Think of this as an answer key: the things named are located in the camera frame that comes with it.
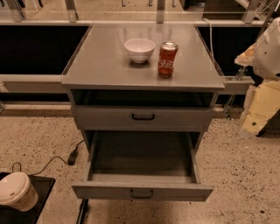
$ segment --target speckled floor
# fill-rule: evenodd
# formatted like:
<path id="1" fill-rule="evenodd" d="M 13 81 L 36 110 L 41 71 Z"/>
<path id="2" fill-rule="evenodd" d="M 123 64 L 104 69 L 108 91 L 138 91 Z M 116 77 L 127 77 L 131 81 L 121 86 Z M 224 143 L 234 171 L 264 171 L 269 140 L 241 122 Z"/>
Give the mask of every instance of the speckled floor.
<path id="1" fill-rule="evenodd" d="M 206 202 L 90 200 L 85 223 L 279 223 L 280 134 L 242 139 L 238 128 L 238 119 L 213 119 L 199 147 L 202 184 L 214 187 Z M 53 156 L 67 159 L 81 139 L 67 111 L 3 113 L 0 172 L 11 172 L 17 161 L 23 172 L 38 172 Z M 54 177 L 56 184 L 38 223 L 76 222 L 81 201 L 71 183 L 83 179 L 87 157 L 83 143 L 75 166 L 54 160 L 40 174 Z"/>

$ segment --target soda can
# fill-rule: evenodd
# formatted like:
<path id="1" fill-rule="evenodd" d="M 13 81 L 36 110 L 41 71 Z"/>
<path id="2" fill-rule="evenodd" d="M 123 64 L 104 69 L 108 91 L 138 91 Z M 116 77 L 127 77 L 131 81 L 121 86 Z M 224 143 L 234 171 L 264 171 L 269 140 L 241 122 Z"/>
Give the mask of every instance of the soda can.
<path id="1" fill-rule="evenodd" d="M 161 44 L 159 49 L 158 74 L 164 78 L 170 78 L 174 71 L 174 60 L 178 50 L 178 45 L 172 41 Z"/>

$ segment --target white robot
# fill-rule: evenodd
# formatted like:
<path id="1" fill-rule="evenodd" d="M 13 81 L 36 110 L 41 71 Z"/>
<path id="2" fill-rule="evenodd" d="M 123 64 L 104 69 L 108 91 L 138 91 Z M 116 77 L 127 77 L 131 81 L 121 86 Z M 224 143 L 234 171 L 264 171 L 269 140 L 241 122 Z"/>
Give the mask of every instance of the white robot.
<path id="1" fill-rule="evenodd" d="M 241 116 L 241 136 L 252 137 L 280 109 L 280 17 L 234 62 L 252 66 L 254 73 L 263 78 L 261 85 L 249 88 Z"/>

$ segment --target gray cabinet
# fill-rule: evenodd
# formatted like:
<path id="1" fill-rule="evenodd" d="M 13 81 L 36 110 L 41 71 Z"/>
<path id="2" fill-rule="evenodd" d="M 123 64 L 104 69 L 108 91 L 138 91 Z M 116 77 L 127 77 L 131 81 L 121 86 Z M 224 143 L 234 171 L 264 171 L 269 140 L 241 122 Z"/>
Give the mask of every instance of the gray cabinet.
<path id="1" fill-rule="evenodd" d="M 123 48 L 135 33 L 156 43 L 142 65 Z M 158 49 L 167 39 L 180 50 L 163 79 Z M 195 154 L 224 85 L 192 24 L 94 24 L 62 84 L 89 152 L 84 181 L 73 183 L 78 198 L 207 199 L 213 188 L 202 185 Z"/>

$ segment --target white bowl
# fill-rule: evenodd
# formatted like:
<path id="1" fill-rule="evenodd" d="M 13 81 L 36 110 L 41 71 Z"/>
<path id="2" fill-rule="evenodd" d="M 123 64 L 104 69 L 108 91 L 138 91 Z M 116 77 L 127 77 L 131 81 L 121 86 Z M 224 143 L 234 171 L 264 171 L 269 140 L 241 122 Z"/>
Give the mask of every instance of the white bowl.
<path id="1" fill-rule="evenodd" d="M 124 47 L 134 62 L 144 63 L 153 54 L 155 43 L 147 38 L 132 38 Z"/>

